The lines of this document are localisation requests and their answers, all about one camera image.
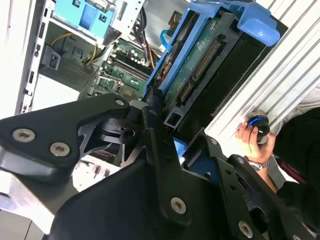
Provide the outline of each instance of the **screw hole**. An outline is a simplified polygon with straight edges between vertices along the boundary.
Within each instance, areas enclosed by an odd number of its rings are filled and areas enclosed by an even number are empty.
[[[126,139],[128,139],[128,138],[131,138],[131,137],[133,137],[134,135],[135,135],[135,131],[133,131],[133,130],[127,130],[127,131],[125,131],[124,132],[124,137],[126,138]]]
[[[249,233],[249,229],[246,226],[243,226],[243,230],[245,231],[246,234]]]

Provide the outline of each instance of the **robotic arm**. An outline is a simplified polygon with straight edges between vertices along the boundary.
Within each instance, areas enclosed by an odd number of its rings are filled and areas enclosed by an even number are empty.
[[[161,94],[105,94],[0,121],[1,209],[49,240],[313,239],[244,158],[202,131],[180,166]],[[76,193],[80,158],[122,145],[122,169]]]

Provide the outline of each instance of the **hand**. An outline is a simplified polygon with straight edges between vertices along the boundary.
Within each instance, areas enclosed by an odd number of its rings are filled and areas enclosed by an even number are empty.
[[[258,128],[256,126],[247,126],[248,123],[244,122],[236,131],[235,137],[240,141],[248,160],[264,164],[268,161],[274,150],[276,135],[269,132],[267,135],[267,142],[258,146]]]

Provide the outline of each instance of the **silver metal frame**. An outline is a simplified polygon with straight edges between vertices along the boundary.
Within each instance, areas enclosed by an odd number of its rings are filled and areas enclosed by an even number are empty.
[[[270,5],[288,31],[205,129],[227,156],[243,155],[233,136],[250,112],[264,111],[273,128],[320,84],[320,2],[289,2]]]
[[[78,191],[73,181],[48,185],[0,170],[0,209],[31,219],[45,234],[61,206]]]
[[[50,16],[55,7],[55,3],[52,0],[36,0],[35,4],[33,19],[31,19],[31,36],[27,46],[15,114],[27,113],[32,110],[41,55],[45,46]]]

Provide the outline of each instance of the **sleeve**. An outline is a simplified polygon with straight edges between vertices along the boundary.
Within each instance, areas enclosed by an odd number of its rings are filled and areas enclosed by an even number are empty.
[[[276,194],[301,222],[320,233],[320,192],[316,188],[286,181]]]

